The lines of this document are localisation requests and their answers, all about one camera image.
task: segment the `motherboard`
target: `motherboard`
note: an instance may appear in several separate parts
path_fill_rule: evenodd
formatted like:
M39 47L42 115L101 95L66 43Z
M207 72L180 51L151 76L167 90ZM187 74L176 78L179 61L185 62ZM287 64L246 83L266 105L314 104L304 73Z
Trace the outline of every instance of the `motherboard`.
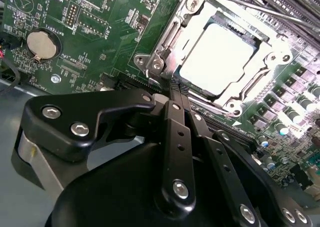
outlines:
M243 0L320 25L320 0ZM50 94L189 89L212 130L246 146L273 179L320 200L320 37L230 0L5 0L3 54ZM0 66L2 78L10 73Z

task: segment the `green circuit board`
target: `green circuit board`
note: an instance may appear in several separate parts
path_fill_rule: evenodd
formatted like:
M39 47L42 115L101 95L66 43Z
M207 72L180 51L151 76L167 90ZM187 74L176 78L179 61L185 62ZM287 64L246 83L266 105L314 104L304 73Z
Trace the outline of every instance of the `green circuit board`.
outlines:
M32 60L25 47L5 53L33 76L30 84L51 94L94 91L101 74L144 80L135 53L150 53L178 0L6 0L5 32L26 38L38 28L61 41L59 57ZM61 82L51 82L52 74Z
M30 85L50 94L95 91L104 73L112 77L123 73L146 82L143 72L135 66L133 56L152 52L178 3L178 0L6 0L3 31L26 39L32 31L45 28L58 36L62 48L58 57L43 62L32 59L26 45L6 51L5 56L19 70L32 76ZM270 19L257 17L280 33L284 32L280 25L274 25ZM217 115L193 106L194 110L245 136L254 139L266 136L269 140L266 150L276 164L276 168L269 173L278 182L296 164L305 169L309 167L308 160L319 152L311 143L311 138L320 138L320 129L314 125L314 121L320 118L318 110L304 116L303 135L299 138L292 134L279 135L274 129L277 118L268 121L264 128L258 128L250 122L272 89L283 86L299 68L310 69L311 66L317 76L319 51L290 31L285 35L289 37L293 61L276 68L272 80L262 92L244 103L241 117ZM53 74L61 77L59 84L51 81ZM319 82L318 75L303 85L308 91ZM304 95L302 92L291 93L295 96L293 101L298 101ZM319 105L318 99L313 98L312 101ZM282 163L282 158L287 158L288 163Z

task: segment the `black metal bar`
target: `black metal bar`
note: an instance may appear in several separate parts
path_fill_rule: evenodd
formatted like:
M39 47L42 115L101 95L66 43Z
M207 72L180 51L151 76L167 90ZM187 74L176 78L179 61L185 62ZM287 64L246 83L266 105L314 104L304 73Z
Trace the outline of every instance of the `black metal bar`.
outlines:
M184 218L196 205L191 134L185 126L184 109L175 101L164 106L162 181L156 201L172 218Z
M225 147L220 142L210 138L212 133L208 130L205 120L200 115L190 112L188 117L191 130L198 140L197 146L202 146L208 154L208 159L218 178L217 184L223 190L230 214L229 221L235 226L259 227L259 217L238 178ZM247 219L242 214L243 209L246 209L248 213L250 212Z
M259 208L263 220L268 226L296 226L311 227L312 222L304 214L304 210L290 198L271 177L253 160L253 158L232 138L226 139L226 133L218 130L214 133L230 157L245 192L249 196L253 206ZM286 211L293 216L292 221ZM304 214L307 223L303 223L297 211Z

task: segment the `electronic component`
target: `electronic component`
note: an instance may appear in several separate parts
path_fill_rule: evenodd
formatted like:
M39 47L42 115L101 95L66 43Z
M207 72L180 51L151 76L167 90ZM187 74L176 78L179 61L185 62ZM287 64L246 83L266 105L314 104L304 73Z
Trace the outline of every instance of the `electronic component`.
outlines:
M273 170L276 168L276 164L271 157L266 158L263 163L266 165L268 170Z
M311 90L311 94L313 94L317 99L320 99L320 86L313 88Z
M284 165L286 165L286 164L289 163L289 159L288 159L287 157L282 157L282 158L281 158L281 163L284 164Z
M307 98L300 100L299 104L308 112L312 112L317 108L317 105Z
M257 115L254 115L250 119L250 121L255 127L259 128L259 129L263 129L264 127L267 126L267 123Z
M281 185L282 185L283 187L287 187L287 186L289 185L287 178L283 178L283 179L281 180Z
M303 158L306 156L306 153L299 151L298 153L296 153L297 156L299 156L300 158Z
M296 164L290 169L295 180L300 184L301 189L305 190L307 187L313 185L312 181L309 179L307 174L301 169L299 164Z
M320 118L317 118L314 123L320 128Z
M293 78L293 77L291 77L291 78L289 78L286 82L285 82L285 84L288 86L288 87L290 87L291 89L293 89L295 92L297 92L297 93L301 93L301 92L303 92L305 89L306 89L306 87L302 84L302 83L300 83L299 81L297 81L295 78Z
M262 146L264 148L269 146L269 143L264 135L260 135L258 137L258 143L260 144L260 146Z
M303 117L301 115L299 115L297 112L295 112L294 110L289 111L287 113L287 116L290 118L290 120L292 120L293 123L295 124L299 124L301 123L301 121L303 120Z
M26 44L32 58L39 62L58 56L62 50L57 35L44 28L31 32L26 38Z
M272 121L277 115L270 111L268 108L265 106L262 106L259 110L258 113L268 121Z
M300 67L295 74L307 82L312 82L316 77L313 73L303 67Z
M311 142L318 148L320 148L320 138L319 137L312 137Z
M268 106L270 106L275 111L282 111L286 106L283 103L280 103L276 98L268 95L267 100L265 101Z
M23 44L23 39L6 32L0 32L0 49L14 50Z
M290 144L290 146L291 147L293 147L293 148L297 148L297 147L299 147L299 145L300 145L301 143L299 142L299 141L293 141L291 144Z
M279 88L274 93L285 102L290 102L294 98L294 96L284 88Z
M265 171L265 172L268 172L269 169L267 168L267 166L264 164L264 163L261 163L260 164L260 167Z
M283 123L276 123L274 128L278 131L281 136L285 136L289 133L289 129Z
M288 174L286 179L290 184L296 181L295 178L292 176L292 174Z

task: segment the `capacitor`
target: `capacitor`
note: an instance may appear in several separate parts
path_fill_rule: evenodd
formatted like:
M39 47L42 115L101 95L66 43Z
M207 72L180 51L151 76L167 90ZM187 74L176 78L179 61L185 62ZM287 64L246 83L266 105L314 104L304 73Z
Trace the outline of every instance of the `capacitor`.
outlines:
M311 90L311 94L320 99L320 86L315 87L313 90Z
M292 120L293 123L295 124L300 124L303 120L302 116L299 115L297 112L294 110L288 112L287 116Z
M269 146L269 143L264 135L260 135L258 137L258 143L259 143L259 145L261 145L264 148Z
M264 164L265 164L265 166L268 168L268 170L273 170L273 169L276 167L276 164L275 164L275 162L272 160L271 157L266 158L266 159L264 160Z
M289 133L289 129L283 123L276 123L274 128L278 131L278 133L282 136L285 136Z
M289 174L286 179L288 180L289 183L295 182L295 178L292 176L292 174Z
M267 168L267 166L266 166L264 163L260 164L260 167L261 167L265 172L268 172L268 171L269 171L269 169Z
M309 99L304 98L299 103L306 111L314 111L317 108L317 105L313 102L311 102Z
M281 163L284 164L284 165L286 165L286 164L289 163L289 159L288 159L287 157L282 157L282 158L281 158Z
M287 181L286 178L283 178L283 179L281 180L281 185L282 185L283 187L287 187L287 186L289 185L289 183L288 183L288 181Z

